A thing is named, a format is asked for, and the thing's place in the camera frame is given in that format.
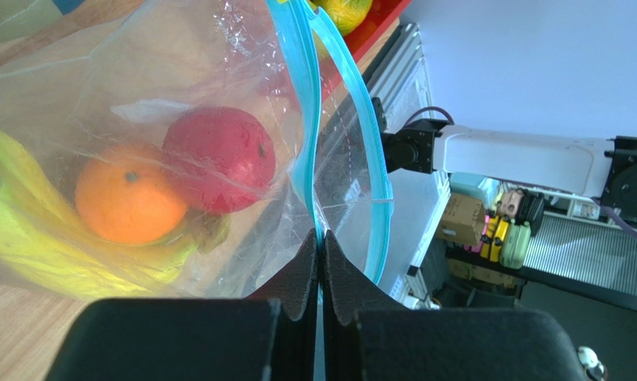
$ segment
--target black shelf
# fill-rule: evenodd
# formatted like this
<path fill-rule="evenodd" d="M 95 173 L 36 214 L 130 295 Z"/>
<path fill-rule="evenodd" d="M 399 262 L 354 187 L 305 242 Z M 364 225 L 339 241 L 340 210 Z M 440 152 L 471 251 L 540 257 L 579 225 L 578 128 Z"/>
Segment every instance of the black shelf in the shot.
<path fill-rule="evenodd" d="M 579 282 L 574 279 L 535 270 L 533 268 L 522 267 L 520 270 L 513 270 L 503 267 L 500 264 L 489 262 L 475 253 L 464 252 L 460 248 L 449 248 L 446 257 L 637 312 L 637 296 L 634 295 Z"/>

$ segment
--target banana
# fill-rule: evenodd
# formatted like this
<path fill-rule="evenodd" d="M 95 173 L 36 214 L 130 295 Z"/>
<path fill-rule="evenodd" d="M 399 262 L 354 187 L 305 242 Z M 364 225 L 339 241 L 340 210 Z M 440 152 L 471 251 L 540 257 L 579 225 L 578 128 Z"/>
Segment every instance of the banana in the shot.
<path fill-rule="evenodd" d="M 229 220 L 184 221 L 161 241 L 114 244 L 92 233 L 41 167 L 0 131 L 0 259 L 33 283 L 83 299 L 149 296 L 173 282 L 189 255 L 209 251 Z"/>

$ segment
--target red fruit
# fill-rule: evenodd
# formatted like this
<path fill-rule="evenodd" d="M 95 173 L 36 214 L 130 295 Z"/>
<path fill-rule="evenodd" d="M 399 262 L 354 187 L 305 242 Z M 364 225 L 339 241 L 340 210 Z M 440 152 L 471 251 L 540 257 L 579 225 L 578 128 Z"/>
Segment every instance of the red fruit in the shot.
<path fill-rule="evenodd" d="M 262 124 L 232 107 L 187 111 L 163 141 L 178 192 L 195 209 L 226 214 L 259 201 L 274 177 L 274 144 Z"/>

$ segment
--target orange fruit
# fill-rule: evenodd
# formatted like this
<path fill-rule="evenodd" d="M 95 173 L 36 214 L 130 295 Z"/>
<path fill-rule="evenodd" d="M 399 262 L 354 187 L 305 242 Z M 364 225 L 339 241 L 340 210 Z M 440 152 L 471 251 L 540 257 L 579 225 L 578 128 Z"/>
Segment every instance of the orange fruit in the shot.
<path fill-rule="evenodd" d="M 147 244 L 174 229 L 187 204 L 161 169 L 161 151 L 148 144 L 115 145 L 79 173 L 75 204 L 100 237 L 122 244 Z"/>

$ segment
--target cable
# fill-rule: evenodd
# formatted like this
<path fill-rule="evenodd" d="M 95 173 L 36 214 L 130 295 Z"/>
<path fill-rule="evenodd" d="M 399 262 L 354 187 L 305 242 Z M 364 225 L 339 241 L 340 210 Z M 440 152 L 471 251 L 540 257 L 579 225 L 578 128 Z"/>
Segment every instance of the cable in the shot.
<path fill-rule="evenodd" d="M 600 208 L 602 209 L 602 211 L 604 211 L 609 218 L 611 218 L 612 220 L 614 220 L 614 222 L 626 233 L 628 233 L 628 235 L 630 235 L 631 237 L 635 238 L 637 240 L 637 230 L 633 229 L 632 226 L 630 226 L 623 218 L 621 218 L 618 214 L 616 214 L 616 212 L 614 211 L 614 209 L 608 207 L 608 206 L 602 206 L 600 205 L 600 200 L 597 199 L 593 199 L 593 201 L 600 206 Z"/>
<path fill-rule="evenodd" d="M 421 110 L 415 112 L 414 114 L 412 114 L 412 116 L 409 117 L 409 119 L 403 124 L 403 127 L 405 127 L 408 124 L 412 123 L 412 121 L 414 120 L 415 117 L 418 117 L 421 114 L 423 114 L 425 112 L 428 112 L 428 111 L 439 112 L 447 119 L 447 122 L 449 124 L 453 125 L 455 123 L 455 120 L 452 118 L 450 113 L 448 113 L 445 109 L 441 109 L 440 107 L 435 107 L 435 106 L 428 106 L 428 107 L 424 107 L 423 109 L 421 109 Z"/>

